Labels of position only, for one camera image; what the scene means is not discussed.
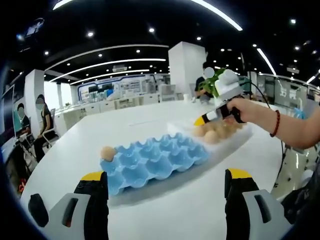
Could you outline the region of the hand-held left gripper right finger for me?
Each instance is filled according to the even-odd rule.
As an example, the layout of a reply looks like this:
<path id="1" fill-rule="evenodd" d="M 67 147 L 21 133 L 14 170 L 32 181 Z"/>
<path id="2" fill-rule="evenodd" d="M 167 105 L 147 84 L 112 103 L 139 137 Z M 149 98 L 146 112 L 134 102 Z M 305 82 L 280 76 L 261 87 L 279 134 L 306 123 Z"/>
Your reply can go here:
<path id="1" fill-rule="evenodd" d="M 282 204 L 245 170 L 225 170 L 224 197 L 227 240 L 281 240 L 292 227 Z"/>

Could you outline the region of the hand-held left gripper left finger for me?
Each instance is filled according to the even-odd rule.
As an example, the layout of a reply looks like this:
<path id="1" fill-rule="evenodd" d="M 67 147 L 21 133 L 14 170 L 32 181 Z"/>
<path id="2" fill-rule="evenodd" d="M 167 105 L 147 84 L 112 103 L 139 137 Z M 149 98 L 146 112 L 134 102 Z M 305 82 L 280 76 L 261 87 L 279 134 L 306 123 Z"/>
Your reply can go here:
<path id="1" fill-rule="evenodd" d="M 108 200 L 107 173 L 85 175 L 49 211 L 43 233 L 50 240 L 107 240 Z"/>

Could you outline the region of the person's right hand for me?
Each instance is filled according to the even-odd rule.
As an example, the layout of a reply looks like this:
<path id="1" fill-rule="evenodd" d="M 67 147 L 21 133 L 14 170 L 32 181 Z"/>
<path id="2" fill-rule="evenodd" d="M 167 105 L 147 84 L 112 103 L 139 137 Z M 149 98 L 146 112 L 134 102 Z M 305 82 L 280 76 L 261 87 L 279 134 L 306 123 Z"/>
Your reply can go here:
<path id="1" fill-rule="evenodd" d="M 234 98 L 227 104 L 229 109 L 236 108 L 240 112 L 240 119 L 253 123 L 274 137 L 278 129 L 278 112 L 268 107 L 256 104 L 248 99 Z"/>

